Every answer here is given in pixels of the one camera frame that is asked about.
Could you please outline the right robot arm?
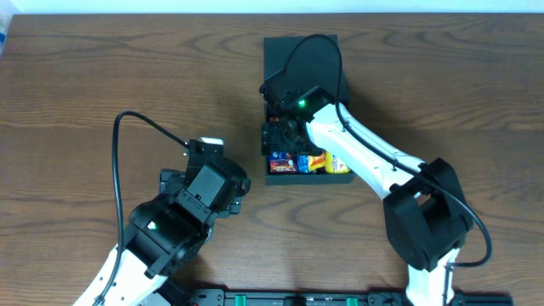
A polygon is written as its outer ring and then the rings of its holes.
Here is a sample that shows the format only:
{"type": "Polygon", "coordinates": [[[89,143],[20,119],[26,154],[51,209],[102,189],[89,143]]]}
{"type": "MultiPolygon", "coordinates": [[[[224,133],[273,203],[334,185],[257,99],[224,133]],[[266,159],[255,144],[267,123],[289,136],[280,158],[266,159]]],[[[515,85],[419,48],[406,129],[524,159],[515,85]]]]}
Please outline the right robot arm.
{"type": "Polygon", "coordinates": [[[390,244],[407,263],[406,296],[414,305],[448,305],[452,272],[473,219],[452,166],[410,156],[358,122],[346,106],[319,85],[296,83],[285,71],[259,89],[276,116],[271,150],[332,153],[382,200],[390,244]]]}

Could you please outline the dark green box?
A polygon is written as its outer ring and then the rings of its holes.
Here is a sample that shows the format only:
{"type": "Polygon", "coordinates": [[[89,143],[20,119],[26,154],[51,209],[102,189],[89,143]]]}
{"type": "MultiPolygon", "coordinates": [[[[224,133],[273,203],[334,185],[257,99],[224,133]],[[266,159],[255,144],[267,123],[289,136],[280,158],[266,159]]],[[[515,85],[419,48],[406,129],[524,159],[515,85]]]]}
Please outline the dark green box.
{"type": "MultiPolygon", "coordinates": [[[[266,37],[263,40],[264,77],[287,68],[290,76],[302,82],[305,87],[322,85],[334,94],[336,86],[341,85],[340,101],[349,103],[349,85],[344,77],[337,77],[337,52],[322,38],[304,41],[302,37],[266,37]]],[[[297,156],[294,155],[297,169],[297,156]]],[[[355,178],[350,171],[344,174],[327,173],[324,167],[309,173],[271,173],[269,164],[265,170],[264,181],[267,185],[294,184],[349,184],[355,178]]]]}

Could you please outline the yellow snack packet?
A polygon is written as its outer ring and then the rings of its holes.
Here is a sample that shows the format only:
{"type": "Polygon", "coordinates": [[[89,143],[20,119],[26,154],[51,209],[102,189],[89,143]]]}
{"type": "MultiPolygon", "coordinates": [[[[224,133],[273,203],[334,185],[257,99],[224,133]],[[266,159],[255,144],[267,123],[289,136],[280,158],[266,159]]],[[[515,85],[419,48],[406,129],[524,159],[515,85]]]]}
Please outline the yellow snack packet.
{"type": "Polygon", "coordinates": [[[323,151],[319,156],[308,156],[309,171],[313,172],[326,165],[326,153],[323,151]]]}

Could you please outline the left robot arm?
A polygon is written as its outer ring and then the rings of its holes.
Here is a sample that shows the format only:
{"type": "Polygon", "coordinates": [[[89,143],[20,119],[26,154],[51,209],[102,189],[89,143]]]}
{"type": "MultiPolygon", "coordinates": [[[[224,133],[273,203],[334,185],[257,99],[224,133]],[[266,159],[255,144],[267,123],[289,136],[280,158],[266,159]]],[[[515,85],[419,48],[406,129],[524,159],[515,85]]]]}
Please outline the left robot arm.
{"type": "Polygon", "coordinates": [[[163,169],[159,193],[129,215],[121,245],[77,299],[78,305],[138,305],[196,257],[215,221],[241,210],[251,180],[224,156],[222,139],[192,139],[184,171],[163,169]]]}

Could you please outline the blue Oreo cookie pack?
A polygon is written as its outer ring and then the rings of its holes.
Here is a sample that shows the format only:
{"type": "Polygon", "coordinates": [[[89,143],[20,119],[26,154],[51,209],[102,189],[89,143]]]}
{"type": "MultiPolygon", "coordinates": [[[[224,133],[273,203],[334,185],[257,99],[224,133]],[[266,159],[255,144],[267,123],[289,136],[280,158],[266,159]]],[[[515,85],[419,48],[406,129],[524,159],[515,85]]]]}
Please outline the blue Oreo cookie pack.
{"type": "Polygon", "coordinates": [[[309,173],[309,157],[307,155],[297,156],[297,171],[299,173],[309,173]]]}

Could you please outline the yellow Mentos gum bottle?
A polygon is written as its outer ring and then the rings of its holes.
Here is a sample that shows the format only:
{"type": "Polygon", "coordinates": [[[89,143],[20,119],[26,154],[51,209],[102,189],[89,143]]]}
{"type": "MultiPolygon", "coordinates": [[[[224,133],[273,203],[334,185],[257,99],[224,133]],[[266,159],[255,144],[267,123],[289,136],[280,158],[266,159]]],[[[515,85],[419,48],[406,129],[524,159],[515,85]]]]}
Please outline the yellow Mentos gum bottle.
{"type": "Polygon", "coordinates": [[[325,168],[326,172],[331,174],[344,174],[351,171],[344,161],[342,161],[338,156],[332,154],[330,151],[326,152],[325,168]]]}

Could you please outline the blue Eclipse mint tin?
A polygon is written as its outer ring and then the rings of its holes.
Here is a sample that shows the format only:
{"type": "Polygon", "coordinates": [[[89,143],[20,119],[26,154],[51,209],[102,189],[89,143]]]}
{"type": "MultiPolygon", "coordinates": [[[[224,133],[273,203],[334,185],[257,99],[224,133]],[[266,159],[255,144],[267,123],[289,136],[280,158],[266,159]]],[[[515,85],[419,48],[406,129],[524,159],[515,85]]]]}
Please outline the blue Eclipse mint tin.
{"type": "Polygon", "coordinates": [[[273,151],[268,156],[269,162],[277,162],[277,161],[288,161],[292,159],[292,155],[290,153],[282,152],[282,151],[273,151]]]}

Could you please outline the red Hello Panda box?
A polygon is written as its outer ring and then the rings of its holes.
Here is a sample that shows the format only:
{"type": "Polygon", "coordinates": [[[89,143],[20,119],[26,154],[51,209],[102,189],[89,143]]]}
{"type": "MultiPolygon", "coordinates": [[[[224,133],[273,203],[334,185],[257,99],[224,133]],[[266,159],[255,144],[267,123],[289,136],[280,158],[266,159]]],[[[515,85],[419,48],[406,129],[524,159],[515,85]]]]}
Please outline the red Hello Panda box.
{"type": "MultiPolygon", "coordinates": [[[[280,150],[281,146],[277,143],[278,140],[279,140],[279,137],[277,135],[272,135],[270,137],[271,144],[269,145],[269,149],[270,149],[269,155],[273,151],[285,152],[283,150],[280,150]]],[[[271,173],[295,173],[297,171],[296,166],[295,166],[295,159],[294,159],[294,155],[293,154],[291,154],[291,155],[292,155],[292,159],[288,160],[288,161],[269,162],[268,157],[267,157],[267,161],[268,161],[268,164],[269,164],[269,171],[271,173]]]]}

